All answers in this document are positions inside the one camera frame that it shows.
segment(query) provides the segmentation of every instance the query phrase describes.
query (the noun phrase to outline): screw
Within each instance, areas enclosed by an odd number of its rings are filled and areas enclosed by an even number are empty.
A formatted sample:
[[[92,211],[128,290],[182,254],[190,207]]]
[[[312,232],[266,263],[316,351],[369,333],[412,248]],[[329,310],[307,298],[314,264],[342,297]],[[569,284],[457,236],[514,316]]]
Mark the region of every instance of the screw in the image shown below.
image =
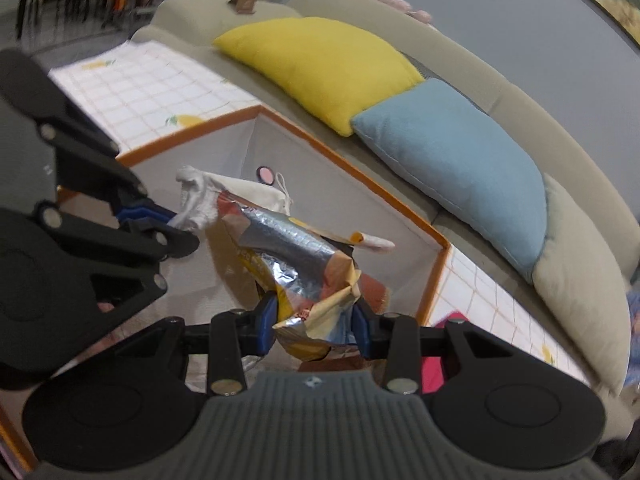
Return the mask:
[[[219,379],[211,383],[211,391],[220,396],[230,397],[242,391],[242,384],[234,379]]]
[[[411,395],[418,390],[418,383],[405,377],[398,377],[397,379],[391,379],[386,384],[386,389],[395,394]]]
[[[56,129],[50,124],[43,124],[40,127],[40,135],[45,140],[53,140],[56,138]]]
[[[156,242],[158,242],[160,245],[167,245],[167,240],[166,240],[166,236],[164,236],[164,233],[161,233],[160,231],[158,231],[155,235],[154,238],[156,239]]]
[[[60,216],[60,213],[57,209],[47,207],[42,212],[42,221],[47,227],[50,227],[51,229],[59,229],[62,225],[62,216]]]
[[[166,290],[166,279],[162,274],[154,274],[154,283],[160,290]]]

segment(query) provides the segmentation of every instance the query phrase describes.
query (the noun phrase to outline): lemon print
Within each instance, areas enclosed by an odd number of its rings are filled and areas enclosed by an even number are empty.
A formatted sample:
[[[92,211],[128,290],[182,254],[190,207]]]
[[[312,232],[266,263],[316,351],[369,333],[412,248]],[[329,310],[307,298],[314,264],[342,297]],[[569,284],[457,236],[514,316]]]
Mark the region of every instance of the lemon print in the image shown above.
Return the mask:
[[[101,67],[104,67],[104,66],[111,66],[115,62],[116,62],[115,59],[107,59],[105,61],[102,61],[102,60],[92,61],[91,63],[85,63],[80,68],[82,68],[82,70],[92,70],[94,68],[101,68]]]
[[[182,128],[189,128],[196,124],[203,123],[204,121],[195,115],[174,115],[166,120],[165,124],[172,124],[173,126],[180,126]]]
[[[545,363],[550,365],[555,364],[556,361],[551,355],[551,352],[549,351],[549,348],[546,347],[546,345],[542,345],[542,355],[545,358]]]

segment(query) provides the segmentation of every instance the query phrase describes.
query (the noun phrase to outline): snack bag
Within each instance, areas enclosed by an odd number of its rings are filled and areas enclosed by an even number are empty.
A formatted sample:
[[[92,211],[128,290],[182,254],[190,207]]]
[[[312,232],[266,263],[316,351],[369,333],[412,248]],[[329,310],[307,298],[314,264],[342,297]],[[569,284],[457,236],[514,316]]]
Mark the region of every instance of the snack bag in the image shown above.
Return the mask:
[[[351,309],[361,271],[353,259],[306,224],[228,191],[217,205],[242,263],[278,294],[274,328],[287,352],[303,361],[356,353]]]

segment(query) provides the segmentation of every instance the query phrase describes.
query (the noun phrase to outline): yellow pillow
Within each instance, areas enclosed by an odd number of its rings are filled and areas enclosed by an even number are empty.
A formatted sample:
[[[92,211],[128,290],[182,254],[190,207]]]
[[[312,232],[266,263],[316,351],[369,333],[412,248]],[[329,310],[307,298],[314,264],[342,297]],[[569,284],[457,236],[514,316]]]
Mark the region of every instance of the yellow pillow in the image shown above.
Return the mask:
[[[424,81],[386,41],[325,18],[249,23],[213,44],[264,74],[345,137],[353,133],[354,115]]]

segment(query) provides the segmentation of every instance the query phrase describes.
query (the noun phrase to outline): beige sofa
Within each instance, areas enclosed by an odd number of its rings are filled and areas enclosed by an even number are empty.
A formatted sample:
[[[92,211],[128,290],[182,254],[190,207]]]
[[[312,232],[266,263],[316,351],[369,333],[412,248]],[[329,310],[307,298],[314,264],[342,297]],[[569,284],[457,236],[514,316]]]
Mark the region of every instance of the beige sofa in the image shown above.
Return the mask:
[[[527,309],[593,378],[607,410],[604,438],[623,436],[635,419],[623,402],[598,386],[598,377],[543,301],[494,248],[467,224],[392,173],[355,136],[339,137],[309,115],[279,87],[211,46],[243,23],[286,16],[322,16],[367,29],[409,54],[491,115],[545,171],[562,184],[590,216],[630,280],[640,257],[640,227],[625,202],[573,138],[522,90],[433,27],[375,0],[291,0],[286,6],[258,2],[255,14],[236,15],[226,0],[168,0],[133,41],[156,40],[196,59],[300,124],[428,219],[457,248]]]

